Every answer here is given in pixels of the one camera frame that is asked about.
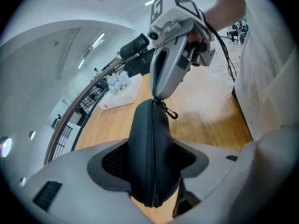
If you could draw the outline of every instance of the zipper pull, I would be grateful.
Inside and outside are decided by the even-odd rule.
[[[172,111],[171,109],[168,109],[166,104],[163,102],[163,104],[165,105],[165,108],[166,108],[166,113],[168,113],[168,115],[170,117],[172,117],[173,119],[177,119],[178,118],[178,113]]]

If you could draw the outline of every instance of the white flowers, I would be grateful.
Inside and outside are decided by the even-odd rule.
[[[114,95],[120,94],[129,84],[131,84],[128,73],[124,70],[120,74],[113,73],[111,76],[107,75],[106,79],[109,91]]]

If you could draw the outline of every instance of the zipper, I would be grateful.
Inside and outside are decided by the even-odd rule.
[[[152,207],[159,207],[159,157],[158,157],[158,144],[157,144],[157,137],[155,132],[155,113],[154,113],[154,105],[158,103],[163,103],[166,108],[166,112],[170,117],[173,119],[178,118],[178,114],[170,109],[167,108],[166,104],[163,101],[159,101],[156,99],[152,99],[151,103],[151,163],[152,163],[152,200],[151,206]]]
[[[151,206],[158,207],[158,190],[157,183],[159,179],[159,162],[158,162],[158,147],[155,132],[155,115],[154,115],[154,102],[152,100],[151,106],[151,157],[152,157],[152,203]]]

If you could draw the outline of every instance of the white box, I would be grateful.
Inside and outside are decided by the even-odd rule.
[[[143,78],[142,75],[139,73],[129,79],[131,80],[131,84],[128,85],[122,93],[114,95],[108,91],[108,93],[104,95],[102,100],[99,102],[99,107],[102,110],[108,110],[114,107],[127,105],[135,102],[140,87],[142,85]]]

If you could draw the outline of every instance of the white shirt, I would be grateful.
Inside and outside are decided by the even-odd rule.
[[[270,0],[245,0],[247,33],[235,92],[254,140],[299,123],[299,52]]]

